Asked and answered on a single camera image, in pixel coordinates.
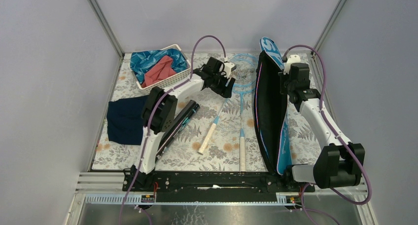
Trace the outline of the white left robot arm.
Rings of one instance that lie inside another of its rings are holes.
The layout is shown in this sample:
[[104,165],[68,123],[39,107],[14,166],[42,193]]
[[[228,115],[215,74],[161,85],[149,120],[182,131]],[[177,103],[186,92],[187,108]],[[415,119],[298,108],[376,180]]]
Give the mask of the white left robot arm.
[[232,62],[222,62],[210,57],[202,67],[194,69],[186,80],[166,88],[153,87],[142,110],[143,139],[140,155],[135,165],[134,185],[142,191],[153,184],[150,173],[155,169],[156,157],[164,132],[174,122],[177,102],[206,88],[223,98],[231,98],[236,69]]

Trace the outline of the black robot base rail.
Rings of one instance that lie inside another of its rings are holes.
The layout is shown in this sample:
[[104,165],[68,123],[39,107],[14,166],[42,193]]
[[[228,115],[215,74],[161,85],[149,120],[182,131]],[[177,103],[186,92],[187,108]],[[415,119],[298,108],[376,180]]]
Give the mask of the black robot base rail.
[[277,202],[277,194],[298,196],[303,183],[269,172],[123,170],[124,192],[150,192],[157,202]]

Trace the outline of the black shuttlecock tube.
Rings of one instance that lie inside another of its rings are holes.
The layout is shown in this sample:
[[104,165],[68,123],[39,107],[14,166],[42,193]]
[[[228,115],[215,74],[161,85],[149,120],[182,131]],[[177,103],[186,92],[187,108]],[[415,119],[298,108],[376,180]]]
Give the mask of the black shuttlecock tube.
[[159,144],[159,148],[156,153],[155,162],[157,162],[165,149],[174,141],[177,134],[188,124],[192,116],[200,109],[200,105],[194,100],[190,100],[187,105],[180,111],[180,113],[174,118],[173,124],[169,127],[168,131],[164,133],[162,140]]

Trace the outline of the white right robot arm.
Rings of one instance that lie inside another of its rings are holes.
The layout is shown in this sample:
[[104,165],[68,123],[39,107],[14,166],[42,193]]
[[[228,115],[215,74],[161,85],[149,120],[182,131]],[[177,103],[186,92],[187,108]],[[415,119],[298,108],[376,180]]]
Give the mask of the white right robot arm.
[[319,188],[357,186],[361,180],[365,149],[353,143],[337,127],[324,104],[321,94],[310,87],[308,64],[285,64],[279,75],[280,92],[286,94],[296,110],[305,118],[318,140],[321,153],[315,164],[288,165],[283,185],[296,191],[302,183],[316,184]]

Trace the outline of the blue racket cover bag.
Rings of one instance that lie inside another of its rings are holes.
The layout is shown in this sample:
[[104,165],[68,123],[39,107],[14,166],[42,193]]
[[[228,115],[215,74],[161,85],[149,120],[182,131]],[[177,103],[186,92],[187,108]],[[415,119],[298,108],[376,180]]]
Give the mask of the blue racket cover bag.
[[292,164],[288,98],[280,92],[284,64],[273,40],[262,37],[260,48],[253,99],[255,133],[268,172],[282,176],[286,167]]

